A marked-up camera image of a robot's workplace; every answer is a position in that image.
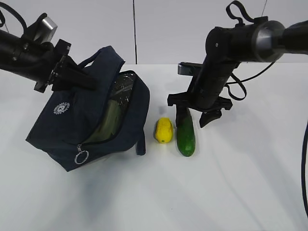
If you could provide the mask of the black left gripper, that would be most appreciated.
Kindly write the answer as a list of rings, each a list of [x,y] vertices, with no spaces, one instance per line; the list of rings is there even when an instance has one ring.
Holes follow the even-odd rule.
[[[70,90],[80,87],[95,90],[97,79],[88,76],[75,61],[68,56],[71,43],[59,39],[55,47],[46,54],[43,64],[39,66],[40,79],[36,81],[34,90],[44,92],[49,85],[52,91]]]

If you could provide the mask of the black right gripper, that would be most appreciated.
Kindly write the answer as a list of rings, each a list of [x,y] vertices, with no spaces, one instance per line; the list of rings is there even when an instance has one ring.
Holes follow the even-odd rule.
[[[190,116],[190,110],[203,112],[200,119],[200,128],[221,118],[220,109],[230,110],[230,99],[220,97],[220,93],[232,73],[232,67],[213,67],[200,70],[192,76],[192,80],[185,92],[169,94],[168,106],[176,105],[176,127]]]

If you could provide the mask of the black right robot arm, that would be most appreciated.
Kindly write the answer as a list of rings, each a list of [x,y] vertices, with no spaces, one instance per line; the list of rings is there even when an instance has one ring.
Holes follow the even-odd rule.
[[[230,110],[232,101],[221,97],[224,87],[229,86],[232,77],[240,86],[242,83],[233,71],[243,62],[274,63],[284,54],[308,53],[308,23],[299,22],[289,27],[282,23],[260,17],[252,24],[237,24],[233,28],[213,28],[205,40],[206,56],[201,64],[181,62],[178,74],[191,76],[185,92],[170,94],[169,106],[176,106],[176,125],[183,123],[189,110],[202,113],[200,127],[204,127],[222,116],[222,109]]]

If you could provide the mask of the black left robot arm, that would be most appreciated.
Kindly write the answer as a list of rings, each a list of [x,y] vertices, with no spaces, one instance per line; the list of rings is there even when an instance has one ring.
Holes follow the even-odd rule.
[[[34,81],[34,90],[44,93],[80,87],[95,90],[98,80],[90,77],[68,55],[71,44],[60,39],[55,46],[50,42],[39,44],[0,32],[0,68]]]

